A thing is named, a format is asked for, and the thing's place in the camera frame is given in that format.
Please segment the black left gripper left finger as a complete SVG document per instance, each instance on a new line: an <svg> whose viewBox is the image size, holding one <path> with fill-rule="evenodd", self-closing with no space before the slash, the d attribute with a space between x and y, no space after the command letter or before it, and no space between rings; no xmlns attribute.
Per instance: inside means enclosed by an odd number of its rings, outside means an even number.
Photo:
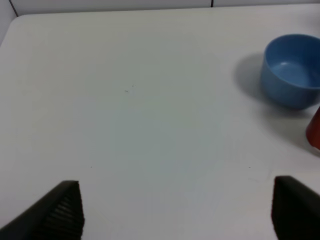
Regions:
<svg viewBox="0 0 320 240"><path fill-rule="evenodd" d="M85 216L76 180L64 180L0 229L2 240L80 240Z"/></svg>

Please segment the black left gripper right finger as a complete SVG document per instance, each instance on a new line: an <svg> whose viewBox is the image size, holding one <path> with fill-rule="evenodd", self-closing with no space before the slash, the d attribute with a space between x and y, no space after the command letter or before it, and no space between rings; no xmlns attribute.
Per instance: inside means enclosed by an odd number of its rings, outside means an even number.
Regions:
<svg viewBox="0 0 320 240"><path fill-rule="evenodd" d="M320 195L292 176L275 177L271 220L279 240L318 240Z"/></svg>

